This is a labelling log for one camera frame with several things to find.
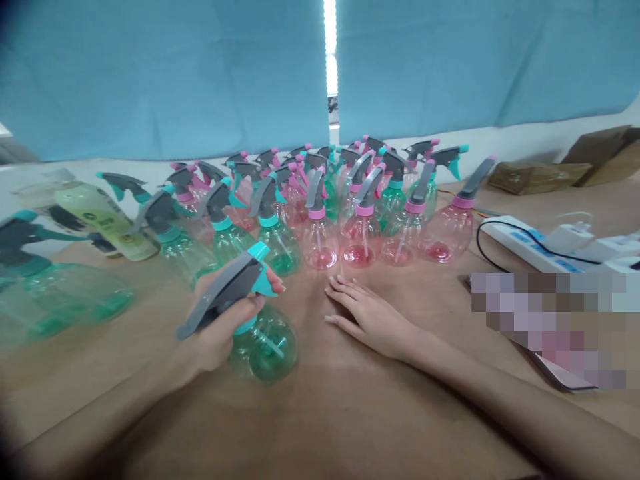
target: white wall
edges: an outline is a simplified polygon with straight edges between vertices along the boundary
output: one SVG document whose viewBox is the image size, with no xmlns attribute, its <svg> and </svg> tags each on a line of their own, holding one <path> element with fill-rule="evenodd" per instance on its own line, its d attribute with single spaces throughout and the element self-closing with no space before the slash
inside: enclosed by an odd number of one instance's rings
<svg viewBox="0 0 640 480">
<path fill-rule="evenodd" d="M 420 139 L 439 137 L 441 143 L 438 148 L 447 148 L 465 143 L 469 144 L 470 150 L 462 156 L 460 162 L 460 174 L 465 178 L 489 155 L 495 155 L 498 161 L 541 159 L 548 162 L 560 162 L 575 140 L 583 133 L 626 124 L 640 125 L 640 96 L 626 111 L 618 115 L 586 117 L 554 123 L 532 123 L 506 128 L 463 130 L 431 135 L 429 137 L 388 140 L 387 143 L 392 147 L 402 148 Z M 330 140 L 332 143 L 339 143 L 339 129 L 331 128 Z M 223 159 L 215 159 L 212 160 L 212 162 L 220 163 L 222 160 Z M 26 185 L 43 181 L 42 172 L 60 167 L 68 168 L 78 179 L 100 185 L 106 191 L 111 191 L 110 187 L 103 180 L 96 178 L 96 172 L 119 172 L 140 178 L 148 182 L 150 192 L 154 192 L 156 186 L 162 184 L 165 178 L 172 172 L 167 162 L 140 162 L 112 159 L 95 159 L 82 162 L 36 163 L 2 167 L 0 168 L 0 219 L 20 209 L 15 196 L 11 194 L 12 191 Z M 452 181 L 455 181 L 452 174 L 443 167 L 440 167 L 437 182 L 449 183 Z M 134 216 L 138 209 L 136 202 L 132 200 L 130 195 L 125 198 L 121 206 L 130 216 Z M 64 242 L 48 241 L 30 245 L 29 250 L 42 255 L 50 255 L 65 245 Z"/>
</svg>

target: clear plastic bottle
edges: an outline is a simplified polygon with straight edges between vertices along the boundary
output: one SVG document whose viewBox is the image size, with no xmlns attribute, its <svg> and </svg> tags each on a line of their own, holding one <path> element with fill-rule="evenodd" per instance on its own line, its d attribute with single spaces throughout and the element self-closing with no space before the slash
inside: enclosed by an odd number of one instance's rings
<svg viewBox="0 0 640 480">
<path fill-rule="evenodd" d="M 297 358 L 297 340 L 286 316 L 265 305 L 254 324 L 234 334 L 229 363 L 240 378 L 272 385 L 290 374 Z"/>
<path fill-rule="evenodd" d="M 20 211 L 0 227 L 0 264 L 40 308 L 66 323 L 103 322 L 115 318 L 133 302 L 133 290 L 103 270 L 50 260 L 22 250 L 48 239 L 82 240 L 31 224 L 34 212 Z"/>
<path fill-rule="evenodd" d="M 215 230 L 213 254 L 220 266 L 234 260 L 255 243 L 255 239 L 248 231 L 233 224 L 230 216 L 227 215 L 229 207 L 247 211 L 246 205 L 233 193 L 231 179 L 225 177 L 218 181 L 202 200 L 198 212 L 200 216 L 207 212 L 211 218 L 211 225 Z"/>
<path fill-rule="evenodd" d="M 369 267 L 380 256 L 382 231 L 373 214 L 373 196 L 380 195 L 379 185 L 385 167 L 380 163 L 368 174 L 354 200 L 355 214 L 347 220 L 340 236 L 341 258 L 354 268 Z"/>
<path fill-rule="evenodd" d="M 68 319 L 36 305 L 21 279 L 0 278 L 0 343 L 19 345 L 52 337 L 69 326 Z"/>
<path fill-rule="evenodd" d="M 340 212 L 338 214 L 338 230 L 344 231 L 347 221 L 355 213 L 355 198 L 360 192 L 360 188 L 364 182 L 364 178 L 371 166 L 375 152 L 369 150 L 356 161 L 353 168 L 349 171 L 347 183 L 349 185 L 349 193 L 344 196 L 340 204 Z"/>
<path fill-rule="evenodd" d="M 460 257 L 473 238 L 475 197 L 482 178 L 495 162 L 489 157 L 480 164 L 450 205 L 438 210 L 420 234 L 418 250 L 434 262 L 448 263 Z"/>
<path fill-rule="evenodd" d="M 308 218 L 301 240 L 302 252 L 305 262 L 315 270 L 326 270 L 338 262 L 338 242 L 335 226 L 328 218 L 326 208 L 323 206 L 323 197 L 328 195 L 328 190 L 323 188 L 325 168 L 310 173 L 311 180 L 309 194 L 307 196 Z"/>
<path fill-rule="evenodd" d="M 192 217 L 187 218 L 184 222 L 189 236 L 195 238 L 203 245 L 209 246 L 213 241 L 214 231 L 208 215 L 200 219 L 195 218 L 200 206 L 200 200 L 196 199 L 189 189 L 192 178 L 192 172 L 185 166 L 168 176 L 167 181 L 173 185 L 175 198 L 178 200 L 178 203 L 180 203 L 182 208 L 193 214 Z"/>
<path fill-rule="evenodd" d="M 258 240 L 268 246 L 270 252 L 265 262 L 279 277 L 288 277 L 300 268 L 300 245 L 293 231 L 279 221 L 272 226 L 262 226 Z"/>
<path fill-rule="evenodd" d="M 204 161 L 198 161 L 196 162 L 196 164 L 198 165 L 198 168 L 200 168 L 200 172 L 202 172 L 202 175 L 205 179 L 204 184 L 206 184 L 207 186 L 207 194 L 211 191 L 211 188 L 208 186 L 208 184 L 211 181 L 213 181 L 212 187 L 214 188 L 216 184 L 218 184 L 218 182 L 221 182 L 224 179 L 228 179 L 229 186 L 232 184 L 232 181 L 227 176 L 227 174 L 224 173 L 222 170 L 220 170 L 218 167 L 214 165 L 210 165 Z M 200 199 L 201 204 L 206 197 L 207 196 L 205 195 L 202 199 Z M 249 216 L 249 210 L 247 210 L 246 208 L 246 205 L 248 205 L 249 202 L 247 201 L 243 203 L 240 199 L 238 199 L 238 202 L 240 202 L 240 204 L 243 205 L 242 208 L 238 208 L 235 205 L 227 205 L 224 208 L 224 213 L 226 214 L 226 216 L 228 216 L 231 219 L 231 222 L 234 225 L 237 225 L 238 227 L 244 230 L 251 231 L 255 228 L 255 222 Z M 212 223 L 213 229 L 215 230 L 215 226 L 213 225 L 214 223 L 213 219 L 211 219 L 211 223 Z"/>
<path fill-rule="evenodd" d="M 424 216 L 429 220 L 435 213 L 435 208 L 438 204 L 438 185 L 435 182 L 435 170 L 431 173 L 431 178 L 427 186 L 426 198 L 425 198 L 425 211 Z M 407 198 L 411 198 L 418 182 L 415 182 L 407 192 Z"/>
<path fill-rule="evenodd" d="M 429 160 L 403 210 L 383 230 L 382 258 L 390 265 L 406 267 L 418 256 L 418 242 L 426 223 L 424 210 L 429 178 L 434 167 L 435 162 Z"/>
<path fill-rule="evenodd" d="M 133 224 L 131 231 L 136 232 L 145 222 L 160 242 L 160 256 L 164 258 L 172 274 L 178 273 L 191 289 L 198 279 L 218 270 L 222 265 L 216 262 L 213 252 L 189 236 L 184 230 L 171 224 L 178 207 L 171 197 L 174 189 L 166 186 L 146 202 Z"/>
<path fill-rule="evenodd" d="M 299 236 L 302 233 L 304 221 L 307 219 L 307 190 L 309 180 L 305 175 L 304 155 L 296 155 L 296 162 L 287 166 L 291 170 L 288 183 L 283 188 L 283 196 L 287 202 L 283 206 L 284 222 Z"/>
</svg>

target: brown package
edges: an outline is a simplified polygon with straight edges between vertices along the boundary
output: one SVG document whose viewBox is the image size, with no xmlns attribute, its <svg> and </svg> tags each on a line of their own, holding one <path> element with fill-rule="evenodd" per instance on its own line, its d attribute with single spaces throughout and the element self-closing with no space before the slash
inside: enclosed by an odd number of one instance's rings
<svg viewBox="0 0 640 480">
<path fill-rule="evenodd" d="M 489 184 L 516 195 L 544 193 L 571 186 L 590 168 L 589 163 L 502 162 Z"/>
<path fill-rule="evenodd" d="M 640 169 L 640 128 L 630 125 L 587 133 L 578 138 L 562 164 L 590 163 L 575 187 L 588 187 L 632 176 Z"/>
</svg>

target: table surface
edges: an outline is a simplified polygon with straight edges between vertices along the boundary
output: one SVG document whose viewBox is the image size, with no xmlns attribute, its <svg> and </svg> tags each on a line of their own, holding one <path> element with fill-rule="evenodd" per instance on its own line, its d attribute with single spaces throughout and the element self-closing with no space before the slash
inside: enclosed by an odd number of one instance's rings
<svg viewBox="0 0 640 480">
<path fill-rule="evenodd" d="M 532 226 L 570 211 L 590 211 L 598 236 L 640 227 L 640 175 L 587 188 L 510 195 L 493 187 L 478 206 Z M 459 184 L 441 185 L 457 191 Z M 441 193 L 439 206 L 451 196 Z M 512 271 L 532 267 L 488 236 L 486 253 Z M 190 292 L 171 278 L 159 257 L 132 263 L 98 257 L 72 245 L 57 261 L 106 268 L 137 291 L 136 304 L 96 327 L 76 327 L 3 356 L 10 429 L 25 445 L 84 407 L 174 344 Z M 137 427 L 144 447 L 133 450 L 134 478 L 363 477 L 516 478 L 538 471 L 514 442 L 442 384 L 382 358 L 322 318 L 336 312 L 323 293 L 330 272 L 304 269 L 285 279 L 273 304 L 289 317 L 299 340 L 299 363 L 279 384 L 264 388 L 223 369 L 158 405 Z M 421 261 L 403 269 L 378 262 L 354 276 L 417 325 L 468 354 L 592 412 L 640 437 L 640 391 L 562 394 L 552 388 L 510 340 L 471 313 L 460 277 L 494 271 L 474 243 L 457 262 Z"/>
</svg>

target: power strip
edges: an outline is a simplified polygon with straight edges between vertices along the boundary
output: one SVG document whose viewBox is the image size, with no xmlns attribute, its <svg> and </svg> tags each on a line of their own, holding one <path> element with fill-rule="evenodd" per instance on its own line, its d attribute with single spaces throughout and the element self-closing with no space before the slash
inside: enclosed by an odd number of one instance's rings
<svg viewBox="0 0 640 480">
<path fill-rule="evenodd" d="M 510 216 L 504 215 L 502 217 L 494 217 L 485 219 L 482 223 L 490 223 L 492 221 L 503 221 L 522 227 L 530 234 L 532 234 L 537 240 L 542 241 L 545 236 L 538 232 L 538 230 L 528 226 L 526 223 Z M 530 236 L 515 228 L 511 228 L 508 225 L 502 225 L 500 223 L 494 223 L 482 228 L 490 237 L 504 245 L 506 248 L 514 252 L 522 260 L 531 264 L 536 269 L 542 272 L 549 273 L 582 273 L 584 270 L 576 268 L 570 264 L 567 259 L 558 257 L 552 253 L 546 252 L 540 245 L 534 242 Z"/>
</svg>

